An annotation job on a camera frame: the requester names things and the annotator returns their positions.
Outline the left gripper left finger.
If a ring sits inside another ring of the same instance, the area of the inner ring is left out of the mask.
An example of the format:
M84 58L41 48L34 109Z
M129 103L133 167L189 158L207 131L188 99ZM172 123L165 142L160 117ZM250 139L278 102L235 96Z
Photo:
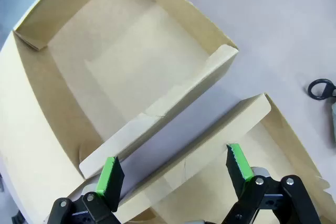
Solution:
M55 200L48 223L120 223L114 215L118 210L124 172L118 157L108 157L95 190L82 193L72 201Z

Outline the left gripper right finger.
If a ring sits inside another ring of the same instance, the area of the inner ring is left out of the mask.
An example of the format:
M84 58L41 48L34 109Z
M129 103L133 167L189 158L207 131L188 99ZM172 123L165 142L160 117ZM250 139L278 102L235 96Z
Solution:
M272 210L279 223L321 222L297 175L274 180L265 168L251 167L237 143L227 145L226 166L238 198L226 223L253 223L261 209Z

